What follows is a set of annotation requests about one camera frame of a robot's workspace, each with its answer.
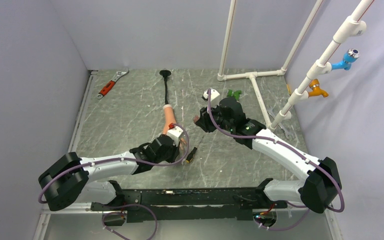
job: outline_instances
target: orange faucet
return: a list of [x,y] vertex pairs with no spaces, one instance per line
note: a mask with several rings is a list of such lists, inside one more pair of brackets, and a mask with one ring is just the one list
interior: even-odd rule
[[329,94],[325,90],[320,88],[320,83],[319,83],[319,80],[317,78],[312,80],[308,86],[312,90],[312,91],[308,92],[308,97],[315,97],[315,96],[322,95],[323,98],[326,98],[327,96],[329,96]]

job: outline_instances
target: silver wrench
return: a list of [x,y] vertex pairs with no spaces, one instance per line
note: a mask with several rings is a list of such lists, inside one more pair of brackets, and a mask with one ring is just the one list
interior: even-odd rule
[[[267,112],[268,112],[268,114],[270,114],[270,116],[273,119],[275,119],[276,115],[273,112],[273,107],[272,106],[268,106],[267,107]],[[278,125],[283,130],[283,132],[285,133],[285,136],[286,136],[287,139],[289,139],[289,140],[293,140],[294,139],[294,134],[292,132],[290,132],[288,129],[286,129],[286,127],[282,123],[279,122]]]

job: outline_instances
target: brown object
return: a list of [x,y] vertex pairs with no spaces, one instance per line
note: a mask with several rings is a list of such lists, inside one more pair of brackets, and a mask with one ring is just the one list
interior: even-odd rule
[[329,94],[325,90],[320,88],[320,83],[319,83],[319,80],[317,78],[312,80],[308,86],[312,90],[312,91],[308,92],[308,97],[315,97],[315,96],[322,95],[323,98],[326,98],[327,96],[329,96]]
[[170,104],[166,104],[162,107],[164,110],[164,116],[165,116],[165,124],[164,128],[162,129],[162,134],[167,134],[167,131],[170,129],[170,124],[175,124],[175,113],[173,112],[173,107]]

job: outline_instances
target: gray wall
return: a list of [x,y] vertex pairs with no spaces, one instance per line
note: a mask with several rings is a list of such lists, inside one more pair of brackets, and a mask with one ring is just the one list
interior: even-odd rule
[[[88,69],[218,68],[229,0],[51,0]],[[228,68],[279,69],[315,0],[238,0]]]
[[[286,81],[293,88],[358,2],[328,3],[288,70]],[[295,107],[310,153],[338,163],[345,211],[337,218],[347,240],[384,239],[384,1],[375,1],[362,20],[367,32],[349,38],[330,62],[340,61],[348,48],[359,49],[360,59],[350,71],[320,76],[329,97]]]
[[87,74],[48,0],[0,0],[0,240],[33,237],[38,177],[67,152]]

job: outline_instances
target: marble table surface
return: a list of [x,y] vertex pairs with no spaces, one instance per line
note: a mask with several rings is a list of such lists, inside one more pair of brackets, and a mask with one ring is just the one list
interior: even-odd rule
[[[229,89],[241,90],[239,102],[246,116],[265,123],[257,97],[249,79],[217,81],[217,69],[170,69],[169,103],[176,121],[190,137],[190,148],[198,146],[191,163],[170,167],[153,167],[136,175],[120,175],[110,179],[122,188],[215,188],[255,187],[266,178],[295,180],[296,177],[270,157],[236,143],[214,131],[205,133],[193,123],[200,108],[206,105],[201,96],[212,87],[224,97]],[[102,99],[96,96],[116,70],[100,70],[80,133],[77,154],[80,157],[103,157],[120,154],[152,141],[164,126],[164,81],[159,69],[131,69]],[[239,74],[255,69],[227,69]],[[289,93],[283,76],[258,77],[257,83],[266,106],[275,112],[287,102]],[[307,152],[295,110],[292,119],[283,124],[295,135],[288,140],[281,129],[275,134],[298,149]]]

